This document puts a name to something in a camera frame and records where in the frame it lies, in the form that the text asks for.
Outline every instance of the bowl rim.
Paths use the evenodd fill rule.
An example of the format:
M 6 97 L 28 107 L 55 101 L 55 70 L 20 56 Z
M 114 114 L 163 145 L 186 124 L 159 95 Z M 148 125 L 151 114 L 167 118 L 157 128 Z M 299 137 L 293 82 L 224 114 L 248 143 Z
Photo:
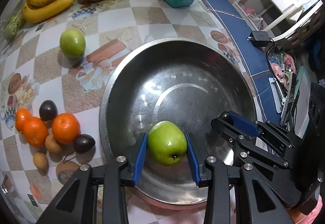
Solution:
M 148 48 L 151 48 L 152 46 L 155 46 L 157 44 L 164 43 L 164 42 L 170 42 L 170 41 L 186 41 L 186 42 L 192 42 L 192 43 L 195 43 L 195 44 L 199 44 L 199 45 L 205 46 L 205 47 L 219 53 L 225 60 L 227 60 L 230 63 L 230 65 L 233 66 L 235 71 L 237 71 L 237 73 L 240 75 L 241 79 L 243 80 L 243 82 L 244 82 L 244 84 L 245 84 L 245 86 L 246 86 L 246 88 L 247 88 L 247 90 L 249 92 L 250 98 L 251 98 L 251 102 L 252 102 L 252 106 L 253 106 L 253 110 L 254 110 L 255 120 L 257 119 L 257 113 L 256 113 L 254 98 L 253 98 L 253 95 L 251 93 L 251 89 L 248 86 L 247 81 L 245 80 L 243 74 L 239 71 L 239 69 L 233 65 L 233 62 L 230 59 L 226 58 L 217 48 L 212 47 L 209 44 L 204 44 L 204 43 L 201 43 L 199 41 L 189 39 L 189 38 L 171 37 L 171 38 L 162 38 L 162 39 L 154 40 L 154 41 L 151 41 L 151 42 L 148 42 L 148 43 L 145 43 L 145 44 L 141 45 L 139 48 L 137 48 L 134 51 L 132 51 L 131 53 L 129 53 L 120 62 L 120 64 L 116 67 L 115 71 L 111 75 L 111 77 L 110 77 L 110 79 L 107 82 L 107 85 L 105 87 L 103 98 L 102 98 L 102 101 L 101 101 L 101 104 L 100 104 L 99 133 L 100 133 L 101 145 L 102 145 L 102 148 L 103 148 L 103 151 L 104 151 L 104 154 L 105 154 L 107 160 L 114 158 L 114 155 L 113 155 L 113 152 L 111 150 L 111 146 L 110 146 L 110 143 L 109 143 L 108 137 L 107 137 L 107 125 L 108 125 L 108 122 L 107 122 L 106 112 L 107 112 L 107 107 L 108 107 L 108 99 L 109 99 L 109 96 L 111 94 L 111 91 L 113 89 L 113 86 L 114 86 L 118 76 L 123 71 L 123 69 L 127 66 L 127 64 L 129 62 L 131 62 L 135 57 L 137 57 L 141 52 L 143 52 L 144 50 L 146 50 Z M 156 198 L 150 196 L 149 194 L 146 194 L 143 190 L 139 189 L 137 186 L 135 188 L 138 190 L 137 193 L 140 192 L 141 194 L 144 194 L 147 198 L 150 198 L 149 201 L 154 200 L 157 203 L 162 203 L 164 205 L 166 205 L 166 204 L 175 205 L 175 206 L 177 206 L 177 208 L 183 207 L 183 209 L 186 209 L 187 206 L 190 207 L 190 208 L 193 208 L 194 205 L 197 205 L 198 207 L 201 207 L 202 205 L 204 205 L 204 203 L 206 203 L 206 200 L 201 201 L 201 202 L 196 202 L 196 203 L 189 203 L 189 204 L 170 203 L 170 202 L 166 202 L 166 201 L 161 201 L 159 199 L 156 199 Z

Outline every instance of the pink clothing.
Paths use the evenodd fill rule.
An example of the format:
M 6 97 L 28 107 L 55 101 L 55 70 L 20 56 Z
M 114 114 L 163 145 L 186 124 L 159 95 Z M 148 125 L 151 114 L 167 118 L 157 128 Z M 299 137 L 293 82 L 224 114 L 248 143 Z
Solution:
M 311 224 L 321 212 L 322 207 L 322 197 L 319 196 L 317 206 L 313 209 L 313 211 L 310 212 L 309 215 L 305 216 L 302 220 L 298 221 L 296 224 Z

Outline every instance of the orange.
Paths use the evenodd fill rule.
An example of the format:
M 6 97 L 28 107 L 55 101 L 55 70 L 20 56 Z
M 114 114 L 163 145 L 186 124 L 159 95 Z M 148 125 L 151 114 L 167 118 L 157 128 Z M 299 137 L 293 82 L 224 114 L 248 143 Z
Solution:
M 31 114 L 27 109 L 19 109 L 16 114 L 15 127 L 19 133 L 23 133 L 25 123 L 31 118 Z
M 24 136 L 27 142 L 34 147 L 45 145 L 48 128 L 39 117 L 31 117 L 24 125 Z
M 80 135 L 79 121 L 70 113 L 62 113 L 53 120 L 52 133 L 57 142 L 72 143 Z

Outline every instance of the black charger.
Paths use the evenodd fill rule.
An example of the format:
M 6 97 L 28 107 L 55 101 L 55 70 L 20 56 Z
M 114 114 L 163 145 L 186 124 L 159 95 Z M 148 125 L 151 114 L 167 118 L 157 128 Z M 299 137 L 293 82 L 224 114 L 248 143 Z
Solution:
M 272 42 L 271 38 L 269 37 L 266 31 L 256 31 L 256 30 L 253 30 L 251 32 L 247 40 L 249 40 L 256 48 L 266 47 Z

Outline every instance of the green apple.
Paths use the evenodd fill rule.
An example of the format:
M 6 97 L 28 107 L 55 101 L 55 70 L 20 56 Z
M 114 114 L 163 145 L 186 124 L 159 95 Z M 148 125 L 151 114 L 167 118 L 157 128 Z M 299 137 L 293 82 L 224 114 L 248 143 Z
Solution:
M 79 59 L 86 49 L 85 37 L 79 30 L 68 29 L 61 34 L 60 48 L 65 56 Z
M 179 163 L 187 150 L 184 133 L 170 121 L 161 121 L 152 127 L 147 146 L 152 157 L 163 166 Z

